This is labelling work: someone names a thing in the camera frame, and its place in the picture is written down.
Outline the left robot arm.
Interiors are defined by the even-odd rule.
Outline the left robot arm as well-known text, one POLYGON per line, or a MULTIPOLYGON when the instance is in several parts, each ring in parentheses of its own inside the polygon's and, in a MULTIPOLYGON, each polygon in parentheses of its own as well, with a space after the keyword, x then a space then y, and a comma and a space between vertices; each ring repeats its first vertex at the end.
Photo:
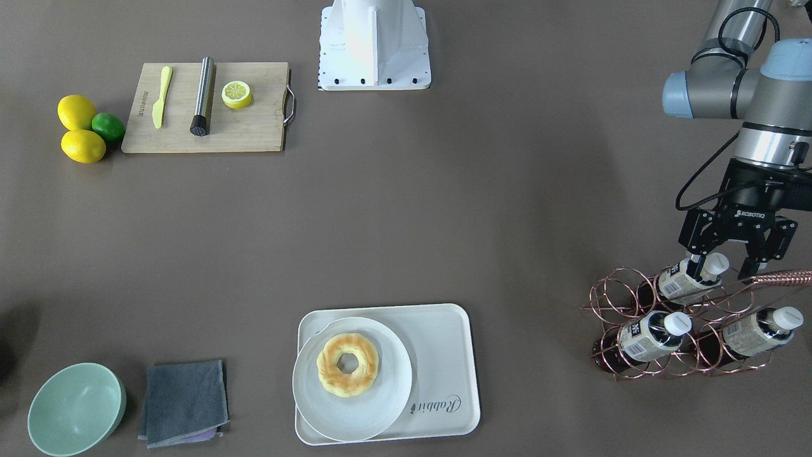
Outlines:
POLYGON ((797 224, 781 210, 810 210, 810 38, 782 39, 769 1, 720 1, 690 69, 670 75, 662 90, 667 115, 739 119, 727 145, 733 158, 714 206, 684 205, 679 243, 683 270, 694 281, 711 271, 709 255, 728 241, 747 255, 739 276, 752 277, 784 257, 797 224))

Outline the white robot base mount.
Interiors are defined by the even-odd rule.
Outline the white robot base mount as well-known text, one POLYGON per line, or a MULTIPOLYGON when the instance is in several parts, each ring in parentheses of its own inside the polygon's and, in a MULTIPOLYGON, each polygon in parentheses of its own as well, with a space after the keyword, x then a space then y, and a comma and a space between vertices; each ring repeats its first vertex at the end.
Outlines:
POLYGON ((321 11, 317 87, 400 91, 432 83, 426 12, 412 1, 334 1, 321 11))

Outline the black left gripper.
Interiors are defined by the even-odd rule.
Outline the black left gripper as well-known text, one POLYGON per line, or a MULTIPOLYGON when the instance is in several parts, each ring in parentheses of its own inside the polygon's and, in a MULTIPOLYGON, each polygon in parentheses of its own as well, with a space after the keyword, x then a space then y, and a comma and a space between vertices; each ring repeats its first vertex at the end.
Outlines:
POLYGON ((794 237, 796 221, 778 216, 781 210, 810 211, 810 171, 778 169, 731 159, 711 210, 687 211, 679 243, 688 252, 688 277, 696 283, 714 282, 704 273, 709 253, 728 241, 746 244, 738 278, 753 277, 770 260, 784 257, 794 237))

